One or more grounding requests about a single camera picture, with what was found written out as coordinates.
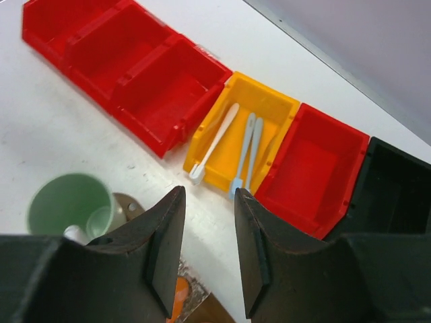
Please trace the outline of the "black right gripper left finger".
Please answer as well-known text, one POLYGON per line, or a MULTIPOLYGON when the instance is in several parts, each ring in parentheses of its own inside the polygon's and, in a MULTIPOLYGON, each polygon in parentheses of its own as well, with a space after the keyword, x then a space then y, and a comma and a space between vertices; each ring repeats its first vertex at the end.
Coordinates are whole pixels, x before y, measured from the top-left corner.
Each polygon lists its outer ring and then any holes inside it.
POLYGON ((62 236, 1 236, 1 321, 165 322, 185 214, 186 190, 176 186, 86 246, 62 236))

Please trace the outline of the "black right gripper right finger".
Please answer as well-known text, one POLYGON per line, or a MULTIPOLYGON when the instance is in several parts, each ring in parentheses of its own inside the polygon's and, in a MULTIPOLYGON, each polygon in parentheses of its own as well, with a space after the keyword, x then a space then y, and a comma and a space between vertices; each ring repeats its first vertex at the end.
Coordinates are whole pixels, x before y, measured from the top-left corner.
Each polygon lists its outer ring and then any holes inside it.
POLYGON ((234 217, 252 322, 429 322, 430 235, 314 238, 239 188, 234 217))

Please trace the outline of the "orange toothpaste tube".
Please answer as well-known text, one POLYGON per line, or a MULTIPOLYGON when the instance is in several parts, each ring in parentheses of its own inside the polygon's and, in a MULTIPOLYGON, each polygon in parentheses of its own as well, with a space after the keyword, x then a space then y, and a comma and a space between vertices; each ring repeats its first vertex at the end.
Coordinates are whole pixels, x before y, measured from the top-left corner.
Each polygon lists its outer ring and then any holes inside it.
POLYGON ((167 322, 175 322, 176 319, 181 315, 184 307, 184 303, 187 300, 191 291, 189 282, 184 277, 178 277, 176 281, 176 290, 174 297, 174 305, 172 309, 172 317, 167 322))

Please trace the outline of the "clear textured glass holder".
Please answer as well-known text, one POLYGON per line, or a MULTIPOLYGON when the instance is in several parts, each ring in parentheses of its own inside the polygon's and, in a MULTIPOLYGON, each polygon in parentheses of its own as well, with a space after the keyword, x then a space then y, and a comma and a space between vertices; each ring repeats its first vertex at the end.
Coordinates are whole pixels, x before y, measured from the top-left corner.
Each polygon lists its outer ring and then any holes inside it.
POLYGON ((209 295, 198 272, 180 257, 172 321, 186 322, 209 295))

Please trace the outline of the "white toothbrush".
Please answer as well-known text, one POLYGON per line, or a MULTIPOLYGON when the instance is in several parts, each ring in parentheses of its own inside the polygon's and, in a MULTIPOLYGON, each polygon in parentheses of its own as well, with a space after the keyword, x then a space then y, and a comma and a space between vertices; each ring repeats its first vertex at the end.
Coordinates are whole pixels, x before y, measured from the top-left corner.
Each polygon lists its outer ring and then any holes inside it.
POLYGON ((211 157, 211 154, 213 153, 214 149, 224 136, 225 132, 228 130, 229 126, 232 124, 233 120, 235 119, 238 111, 239 111, 240 105, 239 103, 234 103, 229 111, 227 111, 225 118, 223 119, 222 123, 220 124, 220 127, 215 134, 215 137, 213 138, 213 141, 211 142, 208 150, 206 151, 206 154, 204 155, 203 159, 199 164, 195 164, 192 168, 192 170, 189 172, 189 179, 191 180, 193 185, 198 185, 205 175, 205 165, 208 162, 209 158, 211 157))
POLYGON ((65 229, 63 235, 78 244, 83 246, 90 243, 90 238, 87 233, 78 225, 70 225, 65 229))

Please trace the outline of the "green cup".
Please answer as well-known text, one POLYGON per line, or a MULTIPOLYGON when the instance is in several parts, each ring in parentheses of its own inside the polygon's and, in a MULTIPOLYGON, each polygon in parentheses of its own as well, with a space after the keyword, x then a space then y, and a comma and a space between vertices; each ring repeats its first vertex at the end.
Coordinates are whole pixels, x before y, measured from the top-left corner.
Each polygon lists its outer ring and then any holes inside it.
POLYGON ((35 235, 61 235, 76 225, 93 240, 126 224, 127 218, 103 181, 84 173, 63 174, 42 186, 28 207, 35 235))

